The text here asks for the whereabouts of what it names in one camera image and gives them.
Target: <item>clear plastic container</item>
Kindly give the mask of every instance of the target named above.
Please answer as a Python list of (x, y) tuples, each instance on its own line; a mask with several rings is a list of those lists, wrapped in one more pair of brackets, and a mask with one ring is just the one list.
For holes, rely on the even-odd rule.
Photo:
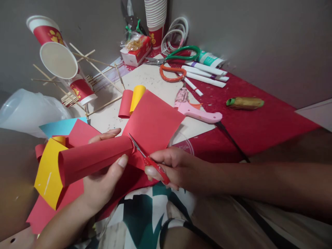
[(178, 147), (189, 154), (195, 155), (194, 148), (190, 141), (179, 131), (175, 132), (168, 144), (169, 147), (175, 146)]
[(70, 110), (57, 99), (19, 89), (0, 109), (0, 128), (47, 138), (40, 125), (70, 118)]

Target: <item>green-handled scissors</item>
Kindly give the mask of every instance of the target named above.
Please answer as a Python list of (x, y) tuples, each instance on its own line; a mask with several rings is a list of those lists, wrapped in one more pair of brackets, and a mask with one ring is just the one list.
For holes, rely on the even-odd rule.
[[(183, 50), (193, 50), (193, 51), (196, 52), (196, 54), (193, 55), (193, 56), (175, 55), (178, 52), (181, 52)], [(167, 55), (163, 59), (155, 59), (155, 58), (146, 57), (146, 59), (148, 60), (148, 62), (146, 62), (144, 64), (160, 66), (159, 71), (160, 71), (160, 75), (161, 75), (161, 77), (162, 77), (163, 80), (165, 80), (167, 82), (179, 82), (180, 80), (183, 79), (183, 77), (186, 76), (187, 71), (185, 69), (183, 69), (183, 68), (165, 67), (164, 63), (167, 60), (171, 60), (171, 59), (180, 59), (180, 60), (183, 60), (183, 61), (195, 61), (200, 56), (200, 52), (201, 52), (201, 50), (197, 46), (186, 46), (186, 47), (179, 48), (178, 50), (175, 50), (174, 52), (172, 52), (171, 54)], [(180, 76), (177, 77), (177, 78), (167, 78), (164, 75), (163, 70), (168, 71), (168, 72), (179, 73)]]

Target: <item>scissors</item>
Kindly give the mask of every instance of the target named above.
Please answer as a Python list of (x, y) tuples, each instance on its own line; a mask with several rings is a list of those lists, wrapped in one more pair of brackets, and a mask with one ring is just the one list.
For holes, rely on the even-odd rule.
[(166, 175), (165, 171), (163, 170), (163, 168), (161, 168), (155, 161), (153, 161), (150, 157), (147, 157), (139, 148), (139, 146), (137, 145), (137, 143), (135, 142), (135, 140), (132, 138), (132, 136), (128, 133), (128, 135), (130, 136), (130, 139), (132, 140), (132, 142), (134, 143), (135, 147), (137, 148), (137, 150), (139, 152), (141, 152), (142, 156), (143, 156), (143, 161), (145, 163), (145, 166), (153, 166), (158, 173), (161, 175), (161, 177), (164, 179), (164, 181), (162, 181), (163, 184), (167, 185), (169, 183), (169, 178)]
[[(181, 52), (183, 50), (193, 50), (193, 51), (196, 52), (196, 55), (193, 55), (193, 56), (179, 56), (179, 55), (175, 55), (178, 52)], [(194, 61), (194, 60), (196, 60), (200, 56), (200, 52), (201, 52), (201, 50), (197, 46), (186, 46), (186, 47), (179, 48), (178, 50), (175, 50), (174, 52), (172, 52), (171, 54), (167, 55), (163, 59), (155, 59), (155, 58), (146, 57), (146, 59), (148, 60), (148, 62), (146, 62), (144, 64), (160, 66), (159, 71), (160, 71), (160, 75), (161, 75), (161, 77), (162, 77), (163, 80), (165, 80), (167, 82), (172, 82), (172, 83), (179, 82), (180, 80), (182, 80), (186, 76), (187, 71), (185, 69), (183, 69), (183, 68), (165, 67), (164, 63), (167, 60), (171, 60), (171, 59), (180, 59), (180, 60), (184, 60), (184, 61)], [(181, 76), (179, 76), (177, 78), (167, 78), (164, 75), (163, 70), (165, 70), (167, 72), (180, 73)]]

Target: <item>left hand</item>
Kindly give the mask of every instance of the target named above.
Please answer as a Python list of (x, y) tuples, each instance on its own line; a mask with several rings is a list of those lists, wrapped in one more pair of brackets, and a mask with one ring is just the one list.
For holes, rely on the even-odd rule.
[[(120, 132), (120, 128), (109, 130), (106, 133), (91, 138), (89, 143), (112, 139)], [(104, 168), (83, 179), (84, 193), (82, 195), (82, 200), (84, 205), (86, 205), (91, 212), (99, 212), (111, 199), (115, 186), (121, 178), (127, 162), (128, 156), (124, 154), (109, 168)]]

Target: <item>white cable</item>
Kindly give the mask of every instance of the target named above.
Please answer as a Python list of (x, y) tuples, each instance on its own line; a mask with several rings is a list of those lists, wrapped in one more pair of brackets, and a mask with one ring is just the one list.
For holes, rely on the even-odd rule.
[[(168, 55), (171, 52), (181, 48), (186, 42), (189, 32), (189, 25), (187, 19), (184, 17), (176, 18), (169, 27), (169, 30), (162, 40), (161, 50), (164, 55)], [(171, 42), (175, 37), (175, 34), (180, 34), (181, 41), (178, 47), (173, 47)]]

